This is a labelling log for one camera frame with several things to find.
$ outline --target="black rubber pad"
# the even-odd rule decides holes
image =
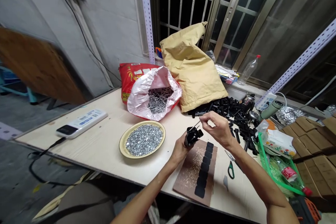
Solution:
[[[201,163],[201,170],[208,172],[209,171],[209,165],[205,163]]]
[[[210,165],[211,159],[207,158],[207,157],[203,157],[203,163],[205,163],[206,165]]]
[[[208,151],[208,152],[210,152],[210,153],[212,153],[212,151],[213,151],[213,148],[211,148],[211,147],[207,146],[205,150],[206,150],[206,151]]]
[[[210,148],[214,148],[214,144],[210,143],[210,142],[207,142],[206,145]]]
[[[207,180],[201,178],[201,177],[198,177],[197,179],[197,185],[199,185],[200,187],[204,188],[206,187],[206,184],[207,184]]]
[[[204,153],[204,156],[206,156],[207,158],[212,158],[212,154],[210,153],[210,152],[208,152],[208,151],[206,151],[205,153]]]
[[[197,185],[195,188],[195,195],[197,195],[200,198],[204,198],[205,189]]]
[[[200,170],[198,175],[199,175],[199,177],[201,177],[202,179],[205,179],[205,180],[208,178],[208,173],[203,171],[203,170]]]

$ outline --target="green scissors handle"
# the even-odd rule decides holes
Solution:
[[[232,165],[232,161],[230,160],[230,165],[229,165],[229,167],[228,167],[228,169],[227,169],[228,171],[228,174],[229,174],[229,177],[231,178],[231,179],[234,179],[234,177],[235,177],[235,172],[233,171],[233,165]]]

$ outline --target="tissue box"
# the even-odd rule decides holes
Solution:
[[[281,156],[291,159],[295,156],[296,150],[292,146],[293,137],[278,130],[268,129],[262,139],[263,145],[279,153]]]

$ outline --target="floor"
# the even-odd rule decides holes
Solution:
[[[27,97],[15,94],[0,96],[0,122],[24,132],[74,108],[66,105],[47,111],[49,101],[32,106]],[[66,189],[43,184],[33,192],[39,183],[28,171],[30,161],[27,156],[30,152],[18,144],[0,140],[0,223],[31,223],[42,207]],[[81,167],[49,164],[47,156],[35,162],[34,171],[45,180],[63,183],[74,183],[87,172]]]

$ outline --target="clear plastic bottle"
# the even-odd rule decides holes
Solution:
[[[257,57],[252,60],[247,66],[245,67],[243,73],[239,76],[237,82],[240,85],[245,85],[246,80],[251,76],[253,71],[257,68],[258,65],[258,59],[260,58],[260,55],[257,55]]]
[[[308,187],[305,187],[303,181],[301,180],[300,176],[298,176],[296,171],[294,171],[291,167],[287,166],[284,161],[282,161],[278,157],[274,157],[273,160],[278,164],[281,174],[288,181],[288,183],[299,184],[300,189],[307,197],[309,197],[313,193]]]

